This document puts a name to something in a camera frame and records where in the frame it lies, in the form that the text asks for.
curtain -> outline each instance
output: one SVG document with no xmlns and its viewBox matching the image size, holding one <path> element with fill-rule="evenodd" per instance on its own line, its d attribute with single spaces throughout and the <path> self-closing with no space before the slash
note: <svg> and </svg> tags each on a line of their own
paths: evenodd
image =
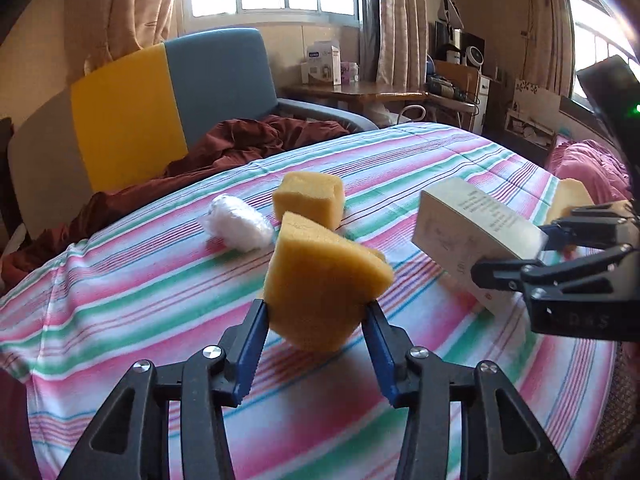
<svg viewBox="0 0 640 480">
<path fill-rule="evenodd" d="M 398 88 L 424 84 L 428 47 L 426 0 L 380 0 L 376 80 Z"/>
<path fill-rule="evenodd" d="M 568 96 L 574 79 L 574 33 L 569 0 L 533 0 L 534 37 L 523 79 Z"/>
<path fill-rule="evenodd" d="M 173 4 L 174 0 L 65 0 L 68 82 L 165 40 Z"/>
<path fill-rule="evenodd" d="M 380 0 L 360 0 L 360 80 L 375 81 L 380 59 Z"/>
</svg>

white plastic bag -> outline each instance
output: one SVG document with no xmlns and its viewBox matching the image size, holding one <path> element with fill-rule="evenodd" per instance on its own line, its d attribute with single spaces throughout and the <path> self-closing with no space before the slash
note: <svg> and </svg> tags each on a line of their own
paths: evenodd
<svg viewBox="0 0 640 480">
<path fill-rule="evenodd" d="M 230 249 L 247 252 L 267 247 L 273 241 L 273 226 L 266 216 L 237 196 L 218 195 L 198 222 L 211 236 L 222 238 Z"/>
</svg>

electronic device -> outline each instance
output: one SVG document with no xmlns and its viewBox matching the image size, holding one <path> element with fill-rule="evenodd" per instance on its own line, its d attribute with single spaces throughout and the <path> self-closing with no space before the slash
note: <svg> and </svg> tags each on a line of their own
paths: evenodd
<svg viewBox="0 0 640 480">
<path fill-rule="evenodd" d="M 440 95 L 447 99 L 455 99 L 464 102 L 466 100 L 466 92 L 455 86 L 448 79 L 439 75 L 427 76 L 427 82 L 424 85 L 427 92 L 434 95 Z"/>
<path fill-rule="evenodd" d="M 475 66 L 478 70 L 482 68 L 482 64 L 484 63 L 484 57 L 482 56 L 482 52 L 476 46 L 468 46 L 466 48 L 466 64 L 469 66 Z"/>
<path fill-rule="evenodd" d="M 476 47 L 484 57 L 484 40 L 470 32 L 462 32 L 460 35 L 460 48 L 466 52 L 470 46 Z"/>
</svg>

striped bedsheet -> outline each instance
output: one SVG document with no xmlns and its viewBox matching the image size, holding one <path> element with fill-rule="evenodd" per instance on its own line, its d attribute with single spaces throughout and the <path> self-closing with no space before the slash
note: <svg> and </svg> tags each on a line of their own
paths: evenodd
<svg viewBox="0 0 640 480">
<path fill-rule="evenodd" d="M 610 342 L 535 335 L 521 303 L 494 317 L 412 243 L 418 192 L 460 176 L 538 224 L 557 181 L 482 137 L 407 124 L 254 161 L 154 202 L 30 274 L 0 303 L 0 363 L 28 391 L 44 480 L 130 365 L 184 360 L 242 321 L 272 249 L 241 254 L 196 222 L 210 200 L 239 196 L 271 219 L 271 192 L 292 170 L 339 175 L 344 236 L 382 251 L 396 281 L 380 304 L 393 324 L 444 360 L 495 360 L 574 473 L 606 403 Z M 557 261 L 556 253 L 545 255 Z M 460 468 L 451 410 L 449 477 Z M 378 390 L 362 333 L 327 359 L 270 333 L 249 396 L 225 412 L 238 479 L 393 478 L 406 421 Z M 181 478 L 179 403 L 170 409 L 172 479 Z"/>
</svg>

white box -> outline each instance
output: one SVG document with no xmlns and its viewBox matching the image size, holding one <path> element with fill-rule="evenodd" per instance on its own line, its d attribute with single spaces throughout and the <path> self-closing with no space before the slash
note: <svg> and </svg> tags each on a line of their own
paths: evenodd
<svg viewBox="0 0 640 480">
<path fill-rule="evenodd" d="M 478 287 L 471 267 L 484 258 L 535 259 L 546 235 L 472 184 L 448 178 L 421 192 L 412 242 L 499 316 L 513 305 L 515 293 Z"/>
<path fill-rule="evenodd" d="M 340 84 L 340 48 L 332 41 L 316 41 L 306 48 L 310 83 Z"/>
</svg>

